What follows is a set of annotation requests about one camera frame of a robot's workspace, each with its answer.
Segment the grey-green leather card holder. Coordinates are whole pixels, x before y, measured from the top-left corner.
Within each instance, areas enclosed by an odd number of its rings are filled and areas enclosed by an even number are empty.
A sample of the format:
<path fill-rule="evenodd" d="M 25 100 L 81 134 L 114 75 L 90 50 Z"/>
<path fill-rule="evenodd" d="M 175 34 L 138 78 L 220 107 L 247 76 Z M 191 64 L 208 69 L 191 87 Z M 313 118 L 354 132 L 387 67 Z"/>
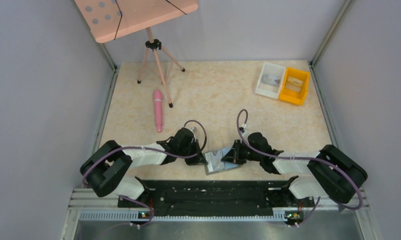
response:
<path fill-rule="evenodd" d="M 229 152 L 230 147 L 221 148 L 220 150 L 222 150 L 222 154 L 224 156 L 225 154 L 227 154 Z M 205 174 L 207 176 L 209 176 L 209 175 L 213 175 L 213 174 L 218 174 L 218 173 L 234 170 L 234 169 L 237 169 L 240 167 L 241 167 L 240 165 L 229 163 L 229 162 L 221 162 L 221 164 L 211 165 L 207 161 L 207 165 L 205 165 Z"/>

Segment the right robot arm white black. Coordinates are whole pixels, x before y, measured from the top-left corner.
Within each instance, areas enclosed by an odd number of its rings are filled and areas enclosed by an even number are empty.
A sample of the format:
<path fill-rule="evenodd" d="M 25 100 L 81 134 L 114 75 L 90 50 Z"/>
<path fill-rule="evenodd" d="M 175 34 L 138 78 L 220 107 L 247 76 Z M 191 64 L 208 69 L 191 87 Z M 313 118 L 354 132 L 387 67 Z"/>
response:
<path fill-rule="evenodd" d="M 288 206 L 306 197 L 323 196 L 348 204 L 368 179 L 361 166 L 332 144 L 309 154 L 289 153 L 272 148 L 260 132 L 235 140 L 221 161 L 236 165 L 259 162 L 269 174 L 292 174 L 295 179 L 281 193 Z"/>

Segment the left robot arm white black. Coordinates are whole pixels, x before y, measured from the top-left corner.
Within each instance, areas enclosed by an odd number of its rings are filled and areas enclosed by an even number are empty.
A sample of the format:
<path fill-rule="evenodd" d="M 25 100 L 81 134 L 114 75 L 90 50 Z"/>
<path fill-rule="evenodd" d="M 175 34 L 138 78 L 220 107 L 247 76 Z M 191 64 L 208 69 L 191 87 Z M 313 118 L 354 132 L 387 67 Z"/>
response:
<path fill-rule="evenodd" d="M 206 165 L 199 140 L 193 130 L 182 127 L 166 140 L 144 146 L 121 146 L 115 140 L 104 143 L 79 169 L 83 182 L 99 198 L 129 197 L 137 207 L 149 200 L 148 188 L 142 180 L 129 176 L 130 169 L 161 166 L 183 159 L 188 166 Z"/>

